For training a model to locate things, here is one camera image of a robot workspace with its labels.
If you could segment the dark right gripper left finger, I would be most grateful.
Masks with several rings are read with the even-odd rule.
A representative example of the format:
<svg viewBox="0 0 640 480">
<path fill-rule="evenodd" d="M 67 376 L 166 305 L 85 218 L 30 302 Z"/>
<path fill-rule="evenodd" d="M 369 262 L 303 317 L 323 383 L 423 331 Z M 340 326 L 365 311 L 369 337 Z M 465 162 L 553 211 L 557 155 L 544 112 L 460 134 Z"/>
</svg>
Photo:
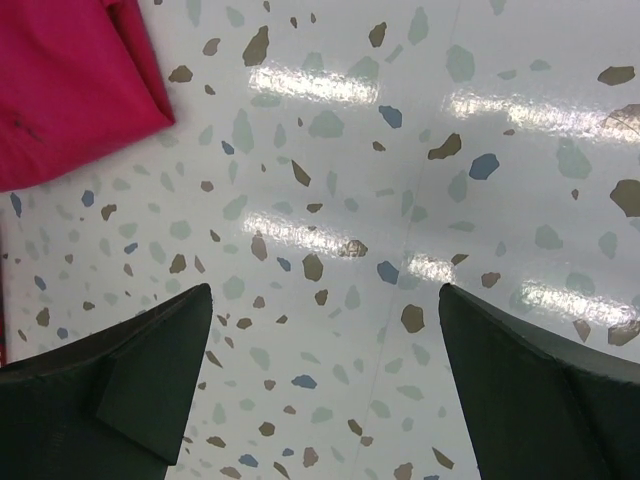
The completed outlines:
<svg viewBox="0 0 640 480">
<path fill-rule="evenodd" d="M 2 478 L 164 478 L 178 461 L 212 315 L 203 283 L 2 367 Z"/>
</svg>

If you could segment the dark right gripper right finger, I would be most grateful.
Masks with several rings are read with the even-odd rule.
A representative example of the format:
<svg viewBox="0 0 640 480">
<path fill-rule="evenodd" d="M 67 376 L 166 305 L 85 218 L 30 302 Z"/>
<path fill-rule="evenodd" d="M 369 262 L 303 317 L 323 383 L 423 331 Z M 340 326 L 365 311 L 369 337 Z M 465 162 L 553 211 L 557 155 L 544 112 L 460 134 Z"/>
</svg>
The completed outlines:
<svg viewBox="0 0 640 480">
<path fill-rule="evenodd" d="M 452 284 L 438 313 L 482 478 L 638 478 L 638 364 Z"/>
</svg>

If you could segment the magenta t shirt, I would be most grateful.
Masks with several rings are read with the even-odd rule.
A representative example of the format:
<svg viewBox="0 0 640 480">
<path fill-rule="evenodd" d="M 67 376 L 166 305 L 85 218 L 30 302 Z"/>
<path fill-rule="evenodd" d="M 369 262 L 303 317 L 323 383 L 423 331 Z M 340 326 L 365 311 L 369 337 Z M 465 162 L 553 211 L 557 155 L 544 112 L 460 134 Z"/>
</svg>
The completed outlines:
<svg viewBox="0 0 640 480">
<path fill-rule="evenodd" d="M 2 191 L 56 179 L 174 123 L 137 2 L 2 2 Z"/>
</svg>

